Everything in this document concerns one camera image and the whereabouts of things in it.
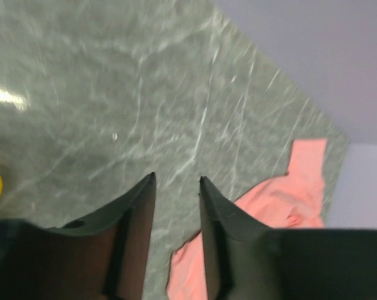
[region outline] pink shirt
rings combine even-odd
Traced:
[[[235,204],[273,228],[321,228],[325,139],[295,140],[285,176],[266,180]],[[170,300],[207,300],[202,234],[171,258]]]

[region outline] gray marble tile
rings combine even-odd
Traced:
[[[60,226],[156,171],[145,299],[199,229],[200,175],[233,200],[321,137],[324,214],[348,138],[208,0],[0,0],[0,217]]]

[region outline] lavender wall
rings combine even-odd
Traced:
[[[349,147],[327,226],[377,228],[377,146]]]
[[[377,0],[215,0],[357,143],[377,144]]]
[[[359,143],[328,226],[377,228],[377,0],[214,1]]]

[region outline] black plastic claw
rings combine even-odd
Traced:
[[[0,300],[138,300],[153,222],[155,174],[63,228],[0,219]]]
[[[208,299],[377,299],[377,230],[271,229],[206,177],[200,208]]]

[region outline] small hole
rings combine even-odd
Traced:
[[[82,220],[75,220],[70,223],[67,223],[63,228],[78,228],[84,226],[86,223]]]

